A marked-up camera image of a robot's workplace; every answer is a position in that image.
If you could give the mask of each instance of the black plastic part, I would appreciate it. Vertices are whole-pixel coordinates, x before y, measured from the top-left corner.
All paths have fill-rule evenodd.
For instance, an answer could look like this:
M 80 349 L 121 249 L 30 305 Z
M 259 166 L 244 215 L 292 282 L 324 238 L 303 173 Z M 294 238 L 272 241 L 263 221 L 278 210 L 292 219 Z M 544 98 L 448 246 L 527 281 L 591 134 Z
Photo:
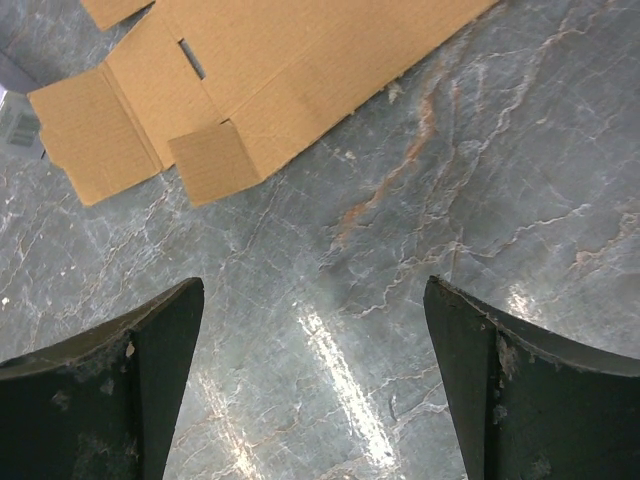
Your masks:
M 640 361 L 497 310 L 437 277 L 427 324 L 469 480 L 640 478 Z
M 0 478 L 160 480 L 204 306 L 187 280 L 0 364 Z

